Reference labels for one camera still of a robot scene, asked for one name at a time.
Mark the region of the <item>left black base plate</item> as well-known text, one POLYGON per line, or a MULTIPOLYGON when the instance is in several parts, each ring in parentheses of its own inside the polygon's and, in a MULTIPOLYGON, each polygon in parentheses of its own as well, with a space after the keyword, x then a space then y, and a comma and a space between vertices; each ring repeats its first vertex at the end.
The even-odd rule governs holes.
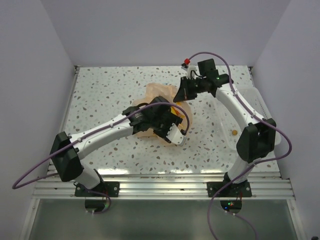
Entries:
POLYGON ((118 181, 104 181, 99 183, 93 189, 86 189, 80 183, 75 184, 75 197, 111 197, 119 196, 120 183, 118 181))

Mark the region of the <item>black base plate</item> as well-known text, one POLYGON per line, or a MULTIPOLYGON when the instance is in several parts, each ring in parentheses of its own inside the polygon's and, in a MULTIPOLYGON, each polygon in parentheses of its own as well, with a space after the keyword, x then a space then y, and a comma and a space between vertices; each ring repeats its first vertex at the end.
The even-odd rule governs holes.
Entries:
MULTIPOLYGON (((208 197, 213 197, 226 182, 223 181, 209 181, 206 183, 208 197)), ((223 190, 221 190, 216 197, 218 198, 236 198, 236 197, 252 197, 252 190, 250 183, 246 180, 242 183, 232 183, 223 190)))
POLYGON ((80 183, 75 184, 75 197, 111 197, 119 196, 120 183, 118 181, 104 181, 99 183, 93 189, 86 189, 80 183))

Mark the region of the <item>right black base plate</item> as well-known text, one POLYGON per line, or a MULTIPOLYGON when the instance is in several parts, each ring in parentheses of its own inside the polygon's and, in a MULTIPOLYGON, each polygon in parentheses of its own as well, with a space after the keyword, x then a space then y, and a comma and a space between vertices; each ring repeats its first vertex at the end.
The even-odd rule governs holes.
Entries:
MULTIPOLYGON (((208 197, 213 197, 226 182, 223 181, 209 181, 206 183, 208 197)), ((223 190, 221 190, 216 197, 218 198, 236 198, 236 197, 252 197, 252 190, 250 183, 246 180, 242 183, 232 183, 223 190)))

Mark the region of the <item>aluminium rail frame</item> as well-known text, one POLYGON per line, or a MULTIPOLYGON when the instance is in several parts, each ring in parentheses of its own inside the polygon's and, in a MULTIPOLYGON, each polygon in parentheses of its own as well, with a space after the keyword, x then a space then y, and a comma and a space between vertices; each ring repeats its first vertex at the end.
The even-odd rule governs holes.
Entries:
MULTIPOLYGON (((178 88, 185 74, 179 66, 79 66, 63 129, 73 134, 97 127, 143 97, 147 84, 178 88)), ((222 181, 237 151, 226 142, 214 100, 202 93, 187 102, 192 125, 183 146, 128 136, 93 151, 84 162, 107 181, 120 183, 121 200, 211 201, 215 222, 222 211, 221 198, 208 197, 207 182, 222 181)), ((236 197, 242 201, 240 215, 256 226, 260 237, 277 239, 280 230, 291 224, 297 238, 295 196, 277 163, 258 165, 248 181, 252 197, 236 197)))

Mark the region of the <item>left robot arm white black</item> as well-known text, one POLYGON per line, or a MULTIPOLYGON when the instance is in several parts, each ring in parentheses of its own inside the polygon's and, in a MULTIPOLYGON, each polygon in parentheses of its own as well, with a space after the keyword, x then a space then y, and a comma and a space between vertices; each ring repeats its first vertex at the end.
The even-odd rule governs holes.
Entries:
POLYGON ((82 160, 93 151, 121 138, 140 132, 152 132, 167 143, 182 145, 186 130, 180 129, 182 117, 173 113, 174 104, 164 97, 155 97, 150 103, 130 106, 112 120, 92 129, 55 136, 50 158, 62 182, 76 181, 92 196, 103 193, 104 184, 99 172, 85 166, 82 160))

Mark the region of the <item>fake yellow banana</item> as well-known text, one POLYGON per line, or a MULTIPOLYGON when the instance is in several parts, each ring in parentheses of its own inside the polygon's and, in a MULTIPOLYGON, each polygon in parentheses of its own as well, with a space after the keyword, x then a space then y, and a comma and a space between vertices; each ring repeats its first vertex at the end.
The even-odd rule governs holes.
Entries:
MULTIPOLYGON (((184 104, 182 102, 176 102, 175 105, 179 106, 181 109, 184 110, 184 104)), ((177 107, 171 106, 171 113, 173 113, 174 115, 184 119, 185 118, 185 114, 177 107)))

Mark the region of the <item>white plastic tray basket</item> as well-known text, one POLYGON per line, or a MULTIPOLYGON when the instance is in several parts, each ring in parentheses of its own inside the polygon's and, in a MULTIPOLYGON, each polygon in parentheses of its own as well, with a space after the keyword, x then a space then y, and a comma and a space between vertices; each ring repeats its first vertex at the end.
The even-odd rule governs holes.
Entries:
MULTIPOLYGON (((255 87, 240 87, 235 90, 244 104, 257 114, 260 119, 270 119, 272 116, 265 104, 260 92, 255 87)), ((248 123, 257 123, 248 111, 242 106, 233 94, 229 86, 223 87, 216 93, 214 107, 219 116, 225 140, 231 150, 236 151, 237 142, 242 134, 244 127, 248 123)))

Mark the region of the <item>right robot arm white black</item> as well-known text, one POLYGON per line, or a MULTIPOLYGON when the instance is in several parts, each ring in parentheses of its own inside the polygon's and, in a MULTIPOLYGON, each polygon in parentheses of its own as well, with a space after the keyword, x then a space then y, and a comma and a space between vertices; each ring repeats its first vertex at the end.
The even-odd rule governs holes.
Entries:
POLYGON ((212 58, 198 62, 197 66, 187 58, 181 66, 186 76, 181 77, 173 101, 190 101, 198 94, 209 93, 224 105, 240 127, 237 159, 222 185, 227 196, 235 196, 241 190, 240 184, 248 179, 253 163, 274 150, 276 122, 259 114, 236 89, 231 74, 219 73, 212 58))

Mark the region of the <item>orange translucent plastic bag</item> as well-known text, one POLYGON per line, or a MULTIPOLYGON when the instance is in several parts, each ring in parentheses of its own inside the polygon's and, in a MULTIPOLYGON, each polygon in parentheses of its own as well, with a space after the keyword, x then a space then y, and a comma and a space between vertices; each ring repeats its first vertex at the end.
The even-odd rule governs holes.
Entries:
MULTIPOLYGON (((161 102, 169 102, 174 104, 173 98, 175 97, 178 88, 173 85, 164 85, 160 83, 148 83, 145 87, 145 94, 141 98, 137 98, 132 102, 132 106, 137 106, 140 104, 150 104, 156 97, 163 98, 164 100, 160 100, 161 102)), ((179 102, 183 103, 184 111, 186 112, 190 126, 193 123, 193 113, 191 107, 185 101, 179 102)), ((187 128, 187 118, 182 118, 182 123, 178 125, 179 130, 185 130, 187 128)), ((169 143, 162 139, 161 137, 157 136, 152 129, 148 129, 147 131, 142 131, 134 134, 134 136, 138 139, 157 139, 161 144, 164 146, 174 146, 174 144, 169 143)))

